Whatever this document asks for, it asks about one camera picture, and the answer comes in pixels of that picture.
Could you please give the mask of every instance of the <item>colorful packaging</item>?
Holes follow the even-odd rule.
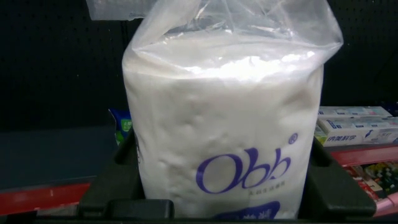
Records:
[[[398,142],[398,118],[318,119],[326,134],[324,146]]]
[[[119,144],[127,137],[129,130],[132,128],[131,115],[129,111],[116,109],[109,109],[108,111],[114,118],[116,142]]]
[[[318,118],[365,118],[391,117],[381,106],[320,106]]]

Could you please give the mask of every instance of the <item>black pegboard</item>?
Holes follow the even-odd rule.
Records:
[[[0,1],[0,131],[101,125],[126,108],[123,26],[85,0]]]
[[[344,46],[325,65],[323,105],[398,101],[398,1],[329,0]]]

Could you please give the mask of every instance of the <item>white product box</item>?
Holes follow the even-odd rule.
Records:
[[[320,106],[318,118],[391,117],[381,106]]]
[[[326,134],[324,146],[398,142],[398,118],[318,119]]]

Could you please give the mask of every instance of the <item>blue package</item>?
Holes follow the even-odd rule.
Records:
[[[132,127],[130,112],[112,108],[109,109],[109,112],[113,116],[116,123],[116,140],[121,142],[127,137],[128,132]]]

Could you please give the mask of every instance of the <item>cotton pad package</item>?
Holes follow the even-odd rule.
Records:
[[[146,198],[177,218],[295,218],[343,38],[324,0],[157,1],[123,57]]]

